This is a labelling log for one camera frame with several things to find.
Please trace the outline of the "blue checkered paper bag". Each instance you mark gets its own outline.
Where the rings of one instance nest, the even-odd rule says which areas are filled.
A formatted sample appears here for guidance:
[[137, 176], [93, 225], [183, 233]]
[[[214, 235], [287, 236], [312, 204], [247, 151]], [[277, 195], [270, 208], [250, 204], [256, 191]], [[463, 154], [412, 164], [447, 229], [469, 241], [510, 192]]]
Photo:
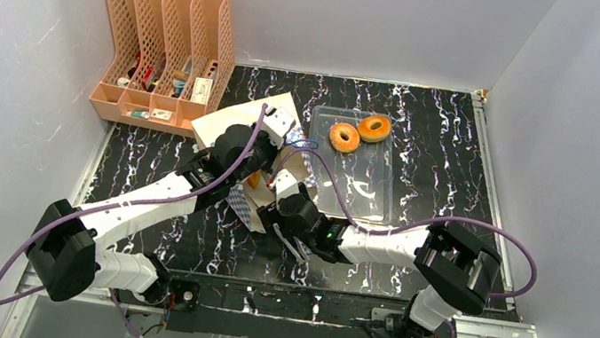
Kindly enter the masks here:
[[311, 194], [317, 182], [305, 153], [297, 147], [314, 147], [305, 138], [295, 102], [289, 92], [215, 110], [193, 119], [193, 134], [207, 150], [198, 164], [204, 185], [218, 181], [198, 196], [198, 202], [224, 200], [251, 232], [266, 233], [257, 211], [276, 201], [271, 177], [286, 170], [304, 182]]

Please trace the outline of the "orange fake donut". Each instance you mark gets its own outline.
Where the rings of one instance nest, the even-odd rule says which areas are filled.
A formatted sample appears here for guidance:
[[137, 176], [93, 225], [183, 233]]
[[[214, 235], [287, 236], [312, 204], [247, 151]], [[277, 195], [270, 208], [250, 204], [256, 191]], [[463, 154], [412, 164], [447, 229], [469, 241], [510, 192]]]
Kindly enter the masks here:
[[365, 142], [381, 142], [391, 134], [391, 121], [382, 115], [368, 116], [359, 122], [357, 132]]

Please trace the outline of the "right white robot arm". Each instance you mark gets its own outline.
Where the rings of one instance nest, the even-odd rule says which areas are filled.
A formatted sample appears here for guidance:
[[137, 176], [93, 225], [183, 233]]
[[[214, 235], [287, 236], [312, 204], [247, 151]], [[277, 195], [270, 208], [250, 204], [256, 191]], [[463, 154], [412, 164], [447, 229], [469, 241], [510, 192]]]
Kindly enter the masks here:
[[430, 338], [453, 316], [482, 313], [502, 265], [495, 248], [453, 221], [379, 235], [321, 213], [304, 193], [260, 207], [257, 214], [265, 232], [299, 262], [315, 255], [329, 263], [382, 263], [419, 271], [428, 286], [401, 319], [406, 338]]

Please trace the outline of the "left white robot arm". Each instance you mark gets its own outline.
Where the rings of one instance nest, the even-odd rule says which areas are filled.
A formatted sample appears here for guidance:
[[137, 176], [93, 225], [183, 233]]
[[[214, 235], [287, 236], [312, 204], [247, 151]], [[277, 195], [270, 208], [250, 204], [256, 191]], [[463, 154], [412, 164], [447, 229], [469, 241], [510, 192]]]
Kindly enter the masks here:
[[156, 183], [109, 200], [73, 207], [53, 202], [28, 241], [26, 256], [51, 300], [64, 302], [91, 287], [127, 290], [161, 305], [173, 276], [152, 254], [110, 251], [118, 240], [173, 217], [226, 200], [249, 175], [268, 170], [286, 145], [286, 132], [267, 122], [234, 124]]

